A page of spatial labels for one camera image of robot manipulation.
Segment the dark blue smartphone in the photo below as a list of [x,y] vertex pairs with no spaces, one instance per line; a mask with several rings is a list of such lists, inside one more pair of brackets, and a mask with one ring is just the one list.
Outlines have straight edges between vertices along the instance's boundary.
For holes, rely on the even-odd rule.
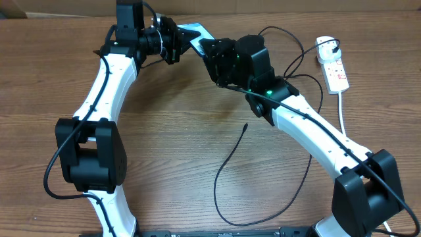
[[214,40],[213,35],[201,24],[201,23],[189,23],[189,24],[179,24],[177,27],[185,28],[188,30],[197,30],[201,33],[201,36],[191,41],[191,47],[200,57],[205,56],[205,51],[203,46],[200,44],[200,41],[203,39]]

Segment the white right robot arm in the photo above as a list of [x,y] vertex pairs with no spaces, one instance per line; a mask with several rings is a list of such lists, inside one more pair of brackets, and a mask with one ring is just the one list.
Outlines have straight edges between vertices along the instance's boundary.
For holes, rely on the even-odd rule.
[[301,144],[334,182],[333,217],[317,232],[367,236],[403,210],[403,191],[395,158],[372,153],[323,119],[288,81],[274,73],[261,36],[239,40],[202,39],[201,53],[212,81],[239,90],[257,117]]

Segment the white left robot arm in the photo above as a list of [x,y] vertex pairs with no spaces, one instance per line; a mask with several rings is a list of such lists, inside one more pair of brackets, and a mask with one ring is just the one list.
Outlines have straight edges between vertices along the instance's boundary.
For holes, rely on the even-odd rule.
[[203,55],[199,41],[211,38],[200,23],[176,24],[161,16],[146,28],[143,20],[119,19],[97,52],[99,71],[85,101],[72,118],[57,121],[57,150],[46,168],[43,187],[52,198],[62,199],[49,188],[49,174],[59,161],[64,180],[78,191],[65,199],[91,202],[103,228],[101,236],[141,234],[122,185],[127,155],[117,128],[130,86],[148,56],[160,55],[172,65],[189,48]]

